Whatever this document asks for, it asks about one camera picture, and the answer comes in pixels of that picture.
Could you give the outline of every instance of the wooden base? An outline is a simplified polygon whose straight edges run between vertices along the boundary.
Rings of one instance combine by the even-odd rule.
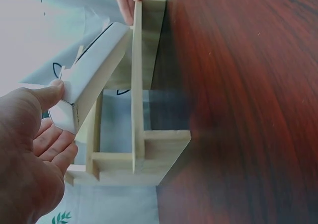
[[[105,86],[131,89],[132,152],[99,152],[101,93],[76,137],[87,145],[86,164],[69,167],[65,181],[71,185],[156,186],[191,140],[188,130],[144,130],[143,90],[152,83],[164,9],[165,0],[136,3],[131,62],[125,56]]]

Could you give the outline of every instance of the wooden plank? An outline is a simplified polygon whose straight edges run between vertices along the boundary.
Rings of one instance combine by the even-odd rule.
[[[151,88],[165,6],[166,0],[142,1],[143,90]],[[132,42],[130,41],[125,57],[115,69],[105,88],[131,89],[131,51]]]
[[[142,2],[135,3],[132,45],[131,113],[133,172],[140,169],[145,157],[142,70]]]
[[[95,152],[92,159],[96,162],[101,173],[112,173],[117,175],[122,170],[128,174],[133,173],[132,153],[102,153]]]
[[[94,103],[90,120],[87,122],[86,172],[93,175],[97,180],[99,179],[99,170],[96,163],[92,160],[91,155],[93,152],[99,151],[102,103],[103,91],[99,94]]]
[[[143,87],[150,90],[165,10],[165,0],[143,0],[142,56]]]

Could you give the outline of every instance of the light wood structure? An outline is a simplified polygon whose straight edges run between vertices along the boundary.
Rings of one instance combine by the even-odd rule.
[[[143,90],[151,86],[164,10],[165,0],[135,4],[131,62],[125,56],[105,85],[131,89],[132,152],[99,152],[101,92],[76,137],[86,143],[86,163],[68,168],[65,181],[71,185],[158,185],[189,143],[188,130],[144,130]]]

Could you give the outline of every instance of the wooden frame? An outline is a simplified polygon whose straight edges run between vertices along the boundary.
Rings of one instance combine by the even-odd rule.
[[[149,90],[151,86],[164,9],[165,0],[143,0],[135,4],[131,63],[124,58],[105,86],[131,89],[132,152],[99,152],[101,93],[77,134],[77,139],[87,145],[86,164],[71,165],[65,175],[66,182],[156,186],[191,140],[189,130],[144,130],[143,89]],[[120,74],[127,68],[130,73]]]

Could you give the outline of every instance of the wood grain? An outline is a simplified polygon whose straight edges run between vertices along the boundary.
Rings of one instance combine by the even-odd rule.
[[[169,0],[153,87],[179,70],[193,141],[158,187],[161,224],[318,223],[317,1]]]

